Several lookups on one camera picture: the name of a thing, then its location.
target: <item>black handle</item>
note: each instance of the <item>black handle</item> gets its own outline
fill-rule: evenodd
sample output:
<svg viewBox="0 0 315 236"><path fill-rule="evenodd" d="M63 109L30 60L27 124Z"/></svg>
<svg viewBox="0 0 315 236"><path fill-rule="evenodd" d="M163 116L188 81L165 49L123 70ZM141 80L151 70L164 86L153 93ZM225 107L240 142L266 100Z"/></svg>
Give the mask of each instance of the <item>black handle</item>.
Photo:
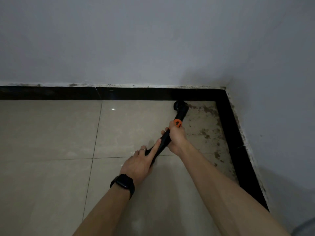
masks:
<svg viewBox="0 0 315 236"><path fill-rule="evenodd" d="M169 137L169 133L170 133L170 130L168 129L164 134L163 136L161 137L161 144L160 146L158 147L158 151L156 152L152 162L151 162L151 165L150 167L153 165L153 163L155 162L155 159L156 157L165 149L165 147L167 147L167 145L171 142L171 138ZM153 147L151 147L150 149L147 149L146 152L145 152L145 155L149 155L150 151L152 150Z"/></svg>

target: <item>gray wall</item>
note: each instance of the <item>gray wall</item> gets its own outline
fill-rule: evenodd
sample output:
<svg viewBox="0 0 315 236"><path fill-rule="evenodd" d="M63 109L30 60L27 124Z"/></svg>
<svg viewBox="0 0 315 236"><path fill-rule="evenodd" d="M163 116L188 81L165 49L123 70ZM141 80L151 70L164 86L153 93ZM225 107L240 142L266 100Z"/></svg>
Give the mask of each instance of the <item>gray wall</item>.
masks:
<svg viewBox="0 0 315 236"><path fill-rule="evenodd" d="M314 86L315 0L300 0L227 86L271 210L289 231L315 217Z"/></svg>
<svg viewBox="0 0 315 236"><path fill-rule="evenodd" d="M0 0L0 84L225 86L292 0Z"/></svg>

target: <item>watch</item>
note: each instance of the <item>watch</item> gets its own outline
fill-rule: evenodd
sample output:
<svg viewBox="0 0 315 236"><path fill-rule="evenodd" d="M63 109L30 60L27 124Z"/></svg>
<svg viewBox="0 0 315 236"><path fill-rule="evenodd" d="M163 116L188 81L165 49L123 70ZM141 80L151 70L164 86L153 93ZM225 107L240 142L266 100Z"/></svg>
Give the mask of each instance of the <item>watch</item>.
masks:
<svg viewBox="0 0 315 236"><path fill-rule="evenodd" d="M135 185L134 185L134 180L127 176L126 174L121 174L119 176L116 176L115 179L111 182L110 188L113 186L113 184L116 183L120 187L129 190L130 191L130 198L135 192Z"/></svg>

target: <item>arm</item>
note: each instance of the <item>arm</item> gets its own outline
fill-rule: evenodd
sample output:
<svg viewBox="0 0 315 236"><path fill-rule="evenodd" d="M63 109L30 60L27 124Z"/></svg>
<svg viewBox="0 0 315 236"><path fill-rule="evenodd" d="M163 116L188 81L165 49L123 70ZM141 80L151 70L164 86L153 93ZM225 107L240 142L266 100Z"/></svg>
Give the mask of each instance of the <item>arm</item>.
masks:
<svg viewBox="0 0 315 236"><path fill-rule="evenodd" d="M183 161L222 235L289 236L263 206L188 142L184 128L177 128L172 121L169 128L169 149Z"/></svg>
<svg viewBox="0 0 315 236"><path fill-rule="evenodd" d="M150 164L160 143L161 139L158 139L147 156L145 156L145 150L136 151L122 166L120 174L126 174L132 178L135 189L151 173ZM113 184L77 228L73 236L112 235L129 198L129 190Z"/></svg>

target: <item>white paint edge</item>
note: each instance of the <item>white paint edge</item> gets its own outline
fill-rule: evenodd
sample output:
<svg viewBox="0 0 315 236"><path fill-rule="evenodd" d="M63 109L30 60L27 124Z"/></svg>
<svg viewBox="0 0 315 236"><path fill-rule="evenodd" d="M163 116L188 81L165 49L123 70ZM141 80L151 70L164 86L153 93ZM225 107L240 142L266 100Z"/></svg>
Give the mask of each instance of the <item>white paint edge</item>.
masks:
<svg viewBox="0 0 315 236"><path fill-rule="evenodd" d="M226 87L195 86L195 85L156 85L156 84L86 84L86 83L10 83L0 81L0 86L24 87L111 87L111 88L182 88L182 89L226 89Z"/></svg>
<svg viewBox="0 0 315 236"><path fill-rule="evenodd" d="M242 129L242 124L239 122L238 120L238 117L237 117L237 112L236 112L236 109L233 105L233 101L232 101L232 97L230 95L230 92L229 92L229 89L226 89L226 94L228 96L228 99L229 99L229 102L231 104L231 107L232 107L232 111L233 111L233 114L234 114L234 117L236 119L236 123L238 125L238 129L239 129L239 132L241 133L241 137L242 137L242 140L243 140L243 143L244 143L244 146L246 148L246 151L248 153L248 157L250 159L250 163L254 169L254 172L255 172L255 175L258 179L258 183L259 183L259 186L260 186L260 189L262 191L262 194L264 195L264 198L266 200L266 203L267 203L267 206L269 208L269 211L272 215L274 215L275 212L272 212L273 211L273 206L272 206L272 203L270 201L271 197L270 197L270 194L269 194L269 191L268 191L268 188L265 187L265 182L263 180L263 177L262 175L260 174L260 171L258 169L258 162L256 161L256 158L254 156L254 153L253 153L253 150L250 146L250 144L248 143L248 140L247 140L247 137L246 137L246 134L245 132L243 131Z"/></svg>

